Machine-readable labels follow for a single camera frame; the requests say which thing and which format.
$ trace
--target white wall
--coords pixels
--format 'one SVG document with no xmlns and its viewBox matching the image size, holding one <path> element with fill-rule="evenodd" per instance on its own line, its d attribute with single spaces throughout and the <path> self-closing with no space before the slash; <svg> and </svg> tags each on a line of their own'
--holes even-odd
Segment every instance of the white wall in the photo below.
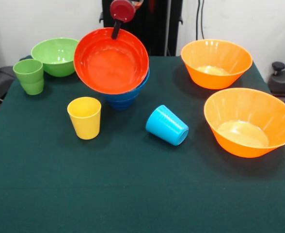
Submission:
<svg viewBox="0 0 285 233">
<path fill-rule="evenodd" d="M 197 2 L 184 0 L 178 53 L 195 40 Z M 285 0 L 205 0 L 203 17 L 205 38 L 246 48 L 264 79 L 271 74 L 273 61 L 285 63 Z"/>
<path fill-rule="evenodd" d="M 196 7 L 197 0 L 184 0 L 178 53 L 195 39 Z M 100 12 L 101 0 L 0 0 L 0 66 L 13 65 L 42 40 L 81 39 L 102 27 Z M 267 78 L 273 61 L 285 62 L 285 1 L 206 0 L 204 32 L 245 47 Z"/>
<path fill-rule="evenodd" d="M 0 0 L 0 67 L 54 37 L 81 39 L 102 27 L 100 0 Z"/>
</svg>

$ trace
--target red bowl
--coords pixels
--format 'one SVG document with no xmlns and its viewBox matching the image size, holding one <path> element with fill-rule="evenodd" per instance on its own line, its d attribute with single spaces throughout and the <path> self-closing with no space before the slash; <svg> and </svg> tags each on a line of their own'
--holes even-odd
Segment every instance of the red bowl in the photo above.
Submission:
<svg viewBox="0 0 285 233">
<path fill-rule="evenodd" d="M 148 53 L 142 42 L 120 30 L 111 39 L 113 28 L 87 34 L 78 43 L 74 65 L 79 78 L 91 89 L 104 94 L 123 94 L 139 86 L 149 69 Z"/>
</svg>

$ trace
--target green bowl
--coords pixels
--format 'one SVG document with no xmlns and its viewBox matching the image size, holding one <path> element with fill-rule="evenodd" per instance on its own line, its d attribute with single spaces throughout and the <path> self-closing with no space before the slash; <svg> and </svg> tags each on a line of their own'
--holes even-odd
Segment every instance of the green bowl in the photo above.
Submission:
<svg viewBox="0 0 285 233">
<path fill-rule="evenodd" d="M 32 57 L 43 63 L 44 71 L 55 77 L 65 77 L 75 72 L 74 54 L 78 40 L 54 38 L 35 45 Z"/>
</svg>

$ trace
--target plastic bowl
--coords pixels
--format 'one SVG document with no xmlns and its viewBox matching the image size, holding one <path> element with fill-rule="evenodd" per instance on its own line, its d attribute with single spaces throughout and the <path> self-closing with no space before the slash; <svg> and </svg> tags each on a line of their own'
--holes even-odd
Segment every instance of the plastic bowl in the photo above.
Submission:
<svg viewBox="0 0 285 233">
<path fill-rule="evenodd" d="M 149 69 L 148 53 L 131 33 L 120 30 L 111 39 L 113 28 L 101 28 L 78 44 L 74 65 L 79 78 L 103 94 L 123 94 L 138 87 Z"/>
<path fill-rule="evenodd" d="M 120 94 L 120 95 L 103 94 L 103 96 L 104 96 L 105 100 L 108 102 L 129 100 L 129 99 L 132 99 L 134 97 L 137 97 L 139 95 L 139 93 L 141 92 L 141 90 L 143 89 L 144 85 L 147 83 L 149 76 L 150 76 L 150 70 L 148 70 L 147 76 L 145 77 L 143 82 L 138 87 L 136 87 L 135 89 L 133 89 L 129 92 L 126 92 L 126 93 Z"/>
<path fill-rule="evenodd" d="M 181 51 L 192 80 L 201 87 L 223 89 L 234 83 L 253 64 L 243 47 L 223 40 L 197 40 Z"/>
<path fill-rule="evenodd" d="M 137 96 L 134 96 L 134 97 L 127 99 L 127 100 L 108 101 L 108 103 L 115 110 L 125 110 L 132 105 L 132 103 L 135 101 L 136 97 Z"/>
<path fill-rule="evenodd" d="M 44 71 L 55 77 L 65 77 L 75 72 L 74 53 L 78 40 L 54 38 L 35 45 L 32 57 L 44 64 Z"/>
<path fill-rule="evenodd" d="M 210 96 L 204 115 L 231 154 L 255 158 L 285 145 L 285 103 L 262 91 L 230 88 Z"/>
</svg>

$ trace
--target blue cup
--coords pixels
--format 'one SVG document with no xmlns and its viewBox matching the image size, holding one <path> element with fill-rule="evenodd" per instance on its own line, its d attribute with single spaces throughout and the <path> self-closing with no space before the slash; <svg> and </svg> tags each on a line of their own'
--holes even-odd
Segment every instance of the blue cup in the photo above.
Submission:
<svg viewBox="0 0 285 233">
<path fill-rule="evenodd" d="M 146 130 L 164 141 L 178 146 L 186 139 L 189 127 L 165 105 L 161 105 L 149 117 Z"/>
<path fill-rule="evenodd" d="M 147 76 L 145 77 L 145 79 L 143 80 L 143 82 L 136 87 L 135 89 L 120 94 L 120 95 L 108 95 L 108 94 L 103 94 L 105 100 L 115 109 L 117 110 L 124 110 L 126 108 L 128 108 L 135 100 L 135 98 L 138 96 L 138 94 L 141 92 L 141 90 L 143 89 L 144 85 L 146 84 L 146 82 L 148 81 L 150 76 L 150 69 L 148 70 Z"/>
</svg>

